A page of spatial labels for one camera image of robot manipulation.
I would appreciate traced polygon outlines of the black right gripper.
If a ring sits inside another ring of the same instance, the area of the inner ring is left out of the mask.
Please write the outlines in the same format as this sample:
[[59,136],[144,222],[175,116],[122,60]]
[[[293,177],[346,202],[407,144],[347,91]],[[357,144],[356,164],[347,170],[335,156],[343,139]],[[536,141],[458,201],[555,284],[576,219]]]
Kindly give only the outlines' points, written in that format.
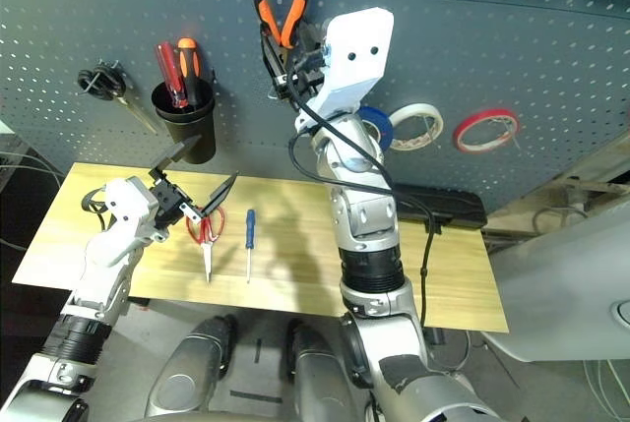
[[314,97],[324,83],[325,49],[318,47],[318,29],[310,23],[299,24],[294,48],[296,55],[287,65],[286,86],[286,53],[264,23],[259,28],[262,58],[272,81],[273,93],[276,97],[288,97],[291,108],[298,110],[300,103]]

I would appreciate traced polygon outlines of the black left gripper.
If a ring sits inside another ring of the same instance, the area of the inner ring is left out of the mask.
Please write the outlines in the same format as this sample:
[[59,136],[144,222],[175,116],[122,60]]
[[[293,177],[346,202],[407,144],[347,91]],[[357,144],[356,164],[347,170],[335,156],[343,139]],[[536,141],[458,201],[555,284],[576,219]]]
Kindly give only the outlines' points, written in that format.
[[[165,235],[170,225],[176,224],[183,216],[183,204],[188,204],[191,198],[177,185],[164,178],[164,170],[172,163],[182,159],[201,140],[201,135],[189,137],[173,144],[163,151],[153,162],[149,170],[150,177],[155,180],[150,192],[157,199],[155,228]],[[208,203],[202,208],[186,205],[185,216],[192,221],[201,221],[209,217],[226,199],[239,173],[234,172],[223,181],[210,195]]]

